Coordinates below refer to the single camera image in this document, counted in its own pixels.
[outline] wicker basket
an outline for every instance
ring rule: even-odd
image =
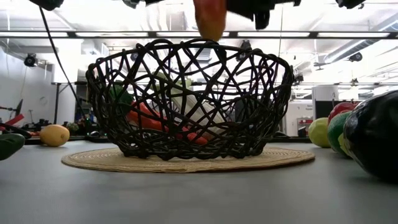
[[[205,65],[203,52],[211,57]],[[294,80],[275,55],[203,39],[137,44],[99,58],[86,77],[109,139],[125,156],[163,160],[261,154],[286,113]]]

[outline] black cable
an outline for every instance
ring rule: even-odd
[[[57,49],[55,48],[54,41],[52,40],[52,37],[51,37],[50,28],[49,28],[49,25],[47,24],[47,20],[46,20],[46,18],[45,18],[44,11],[43,11],[43,9],[42,9],[40,6],[39,6],[39,9],[40,9],[40,13],[41,13],[41,15],[42,15],[42,19],[43,19],[43,22],[44,22],[45,30],[47,31],[47,35],[49,36],[49,40],[50,40],[50,43],[51,43],[51,47],[52,47],[52,50],[54,51],[55,57],[57,58],[58,64],[59,64],[59,66],[60,66],[60,68],[61,68],[61,70],[62,70],[63,75],[64,75],[65,78],[67,79],[68,85],[69,85],[69,87],[70,87],[70,89],[71,89],[71,91],[72,91],[72,93],[73,93],[73,96],[75,96],[76,103],[77,103],[77,107],[78,107],[78,109],[80,110],[81,115],[82,115],[85,119],[87,119],[87,118],[86,118],[86,115],[85,115],[85,112],[83,111],[83,108],[81,107],[81,104],[80,104],[80,102],[79,102],[79,100],[78,100],[77,94],[76,94],[75,90],[74,90],[73,87],[72,87],[72,83],[70,83],[70,80],[69,80],[69,78],[68,78],[68,76],[67,76],[65,70],[63,69],[63,66],[62,66],[60,57],[58,56]]]

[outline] wall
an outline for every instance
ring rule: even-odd
[[[55,85],[51,85],[51,66],[47,66],[47,72],[43,68],[27,68],[21,59],[4,53],[0,48],[0,105],[3,107],[16,108],[22,98],[21,113],[25,119],[19,125],[30,123],[30,113],[34,122],[40,118],[47,119],[51,123],[54,118],[55,108]],[[9,119],[10,111],[0,110],[0,118],[5,122]]]
[[[291,101],[287,107],[284,121],[286,122],[286,134],[298,136],[297,118],[312,117],[312,100]]]

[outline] round woven placemat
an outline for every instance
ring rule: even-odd
[[[259,156],[235,159],[171,159],[163,161],[157,156],[148,159],[125,157],[118,148],[79,152],[64,156],[62,162],[83,169],[117,172],[200,172],[215,170],[258,169],[296,164],[315,158],[314,153],[266,147]]]

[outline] table surface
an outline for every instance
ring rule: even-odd
[[[63,165],[84,141],[26,146],[0,162],[0,223],[397,223],[398,187],[312,144],[299,166],[245,172],[131,174]]]

